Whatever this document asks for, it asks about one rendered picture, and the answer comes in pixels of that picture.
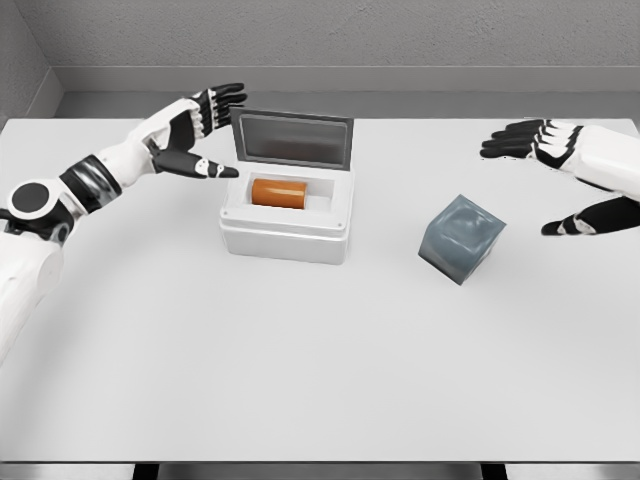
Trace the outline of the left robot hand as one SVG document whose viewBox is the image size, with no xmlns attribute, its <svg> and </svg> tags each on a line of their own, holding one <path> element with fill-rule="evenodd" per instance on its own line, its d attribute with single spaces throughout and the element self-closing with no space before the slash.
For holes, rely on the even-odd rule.
<svg viewBox="0 0 640 480">
<path fill-rule="evenodd" d="M 180 98 L 144 120 L 133 137 L 149 151 L 154 171 L 198 179 L 237 178 L 237 169 L 191 149 L 198 140 L 231 124 L 230 109 L 248 98 L 244 88 L 242 83 L 213 86 Z"/>
</svg>

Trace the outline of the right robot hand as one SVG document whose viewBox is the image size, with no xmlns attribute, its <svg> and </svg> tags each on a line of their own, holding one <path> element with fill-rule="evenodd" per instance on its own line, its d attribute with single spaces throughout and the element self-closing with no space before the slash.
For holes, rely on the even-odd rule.
<svg viewBox="0 0 640 480">
<path fill-rule="evenodd" d="M 578 181 L 614 192 L 602 201 L 541 228 L 544 236 L 613 233 L 640 227 L 640 138 L 598 125 L 558 119 L 508 124 L 484 141 L 486 159 L 534 159 Z"/>
</svg>

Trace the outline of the white box with hinged lid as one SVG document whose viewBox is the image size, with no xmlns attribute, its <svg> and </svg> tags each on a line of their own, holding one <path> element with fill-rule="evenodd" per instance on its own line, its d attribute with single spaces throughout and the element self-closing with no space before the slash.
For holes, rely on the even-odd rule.
<svg viewBox="0 0 640 480">
<path fill-rule="evenodd" d="M 350 233 L 354 121 L 235 107 L 238 178 L 220 210 L 236 255 L 340 265 Z"/>
</svg>

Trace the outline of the orange cylinder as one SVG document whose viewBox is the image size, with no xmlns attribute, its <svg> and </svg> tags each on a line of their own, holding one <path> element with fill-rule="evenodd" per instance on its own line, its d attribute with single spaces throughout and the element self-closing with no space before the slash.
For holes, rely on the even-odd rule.
<svg viewBox="0 0 640 480">
<path fill-rule="evenodd" d="M 298 181 L 257 178 L 253 181 L 253 205 L 278 208 L 304 209 L 307 184 Z"/>
</svg>

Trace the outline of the grey-blue cube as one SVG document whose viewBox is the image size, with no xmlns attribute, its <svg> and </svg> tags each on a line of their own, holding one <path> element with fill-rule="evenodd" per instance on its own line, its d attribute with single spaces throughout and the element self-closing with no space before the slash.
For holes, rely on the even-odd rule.
<svg viewBox="0 0 640 480">
<path fill-rule="evenodd" d="M 506 223 L 458 195 L 427 226 L 418 256 L 462 285 L 490 253 Z"/>
</svg>

